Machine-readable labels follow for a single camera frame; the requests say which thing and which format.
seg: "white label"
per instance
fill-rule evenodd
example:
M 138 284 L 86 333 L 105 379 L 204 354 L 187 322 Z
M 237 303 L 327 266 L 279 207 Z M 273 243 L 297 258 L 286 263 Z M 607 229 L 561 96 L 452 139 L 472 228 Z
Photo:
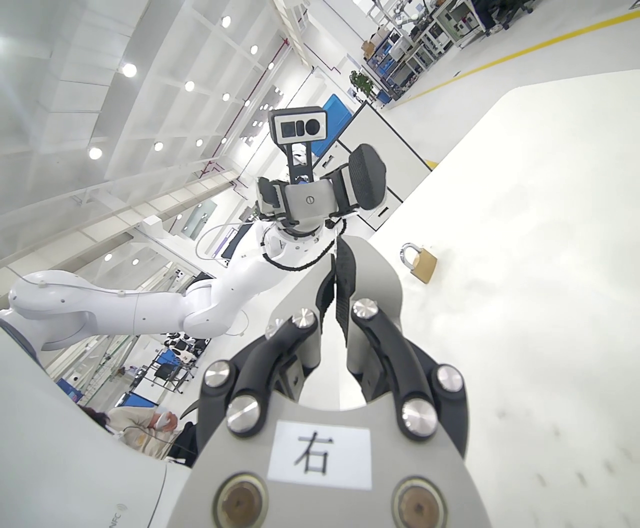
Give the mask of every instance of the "white label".
M 267 478 L 309 486 L 370 490 L 371 432 L 278 420 Z

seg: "padlock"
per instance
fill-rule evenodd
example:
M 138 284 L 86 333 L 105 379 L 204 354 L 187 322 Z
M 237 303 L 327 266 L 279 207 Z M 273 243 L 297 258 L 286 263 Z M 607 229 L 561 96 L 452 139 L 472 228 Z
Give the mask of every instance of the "padlock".
M 413 264 L 406 258 L 406 251 L 412 249 L 417 254 L 413 258 Z M 438 259 L 430 254 L 426 249 L 419 248 L 415 244 L 405 244 L 400 250 L 400 260 L 402 263 L 411 270 L 411 274 L 419 278 L 425 284 L 428 284 L 433 276 L 433 272 L 436 269 Z

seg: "brown screw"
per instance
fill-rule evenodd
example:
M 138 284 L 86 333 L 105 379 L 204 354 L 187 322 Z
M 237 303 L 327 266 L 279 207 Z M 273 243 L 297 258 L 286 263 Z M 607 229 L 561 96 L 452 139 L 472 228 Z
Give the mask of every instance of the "brown screw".
M 267 510 L 266 490 L 250 474 L 236 475 L 220 490 L 214 506 L 220 528 L 258 528 Z
M 222 513 L 229 521 L 229 528 L 250 528 L 261 511 L 260 492 L 249 482 L 234 484 L 222 497 Z
M 397 528 L 442 528 L 446 521 L 443 498 L 438 490 L 421 477 L 401 481 L 392 501 Z
M 400 497 L 400 519 L 406 528 L 436 528 L 440 506 L 429 490 L 411 486 Z

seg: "padlock shackle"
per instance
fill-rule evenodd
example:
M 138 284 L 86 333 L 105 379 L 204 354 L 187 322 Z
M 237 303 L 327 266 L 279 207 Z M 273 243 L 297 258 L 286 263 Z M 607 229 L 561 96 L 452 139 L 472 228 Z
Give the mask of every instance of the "padlock shackle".
M 406 267 L 408 267 L 411 271 L 413 271 L 415 269 L 413 262 L 409 262 L 408 260 L 406 260 L 406 251 L 408 249 L 412 249 L 416 253 L 418 253 L 418 255 L 420 255 L 420 248 L 415 244 L 412 244 L 411 242 L 409 242 L 409 243 L 406 243 L 404 246 L 402 246 L 402 249 L 400 250 L 400 260 Z

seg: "metal bolt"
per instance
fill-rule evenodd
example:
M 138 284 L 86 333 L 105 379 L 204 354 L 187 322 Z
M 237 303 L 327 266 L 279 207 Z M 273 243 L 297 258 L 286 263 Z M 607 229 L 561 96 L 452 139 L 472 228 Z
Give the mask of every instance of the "metal bolt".
M 407 479 L 396 488 L 393 515 L 398 528 L 442 528 L 446 521 L 438 490 L 419 477 Z
M 233 433 L 246 433 L 260 418 L 260 404 L 249 394 L 235 397 L 227 407 L 227 427 Z
M 353 304 L 353 313 L 360 319 L 372 319 L 378 313 L 378 303 L 371 299 L 360 299 Z
M 451 365 L 441 366 L 437 376 L 442 388 L 448 392 L 459 392 L 465 384 L 462 374 Z
M 273 321 L 273 323 L 267 326 L 266 330 L 264 331 L 264 336 L 267 339 L 271 339 L 283 324 L 284 319 L 276 319 L 275 321 Z
M 211 388 L 221 387 L 229 379 L 230 373 L 231 366 L 227 361 L 216 361 L 204 373 L 204 384 Z
M 216 526 L 257 528 L 264 522 L 267 508 L 264 484 L 251 474 L 236 475 L 217 494 L 214 504 Z
M 438 428 L 438 413 L 422 398 L 413 398 L 402 405 L 404 426 L 414 435 L 427 438 Z
M 309 308 L 301 308 L 291 320 L 298 328 L 309 328 L 316 321 L 316 315 Z

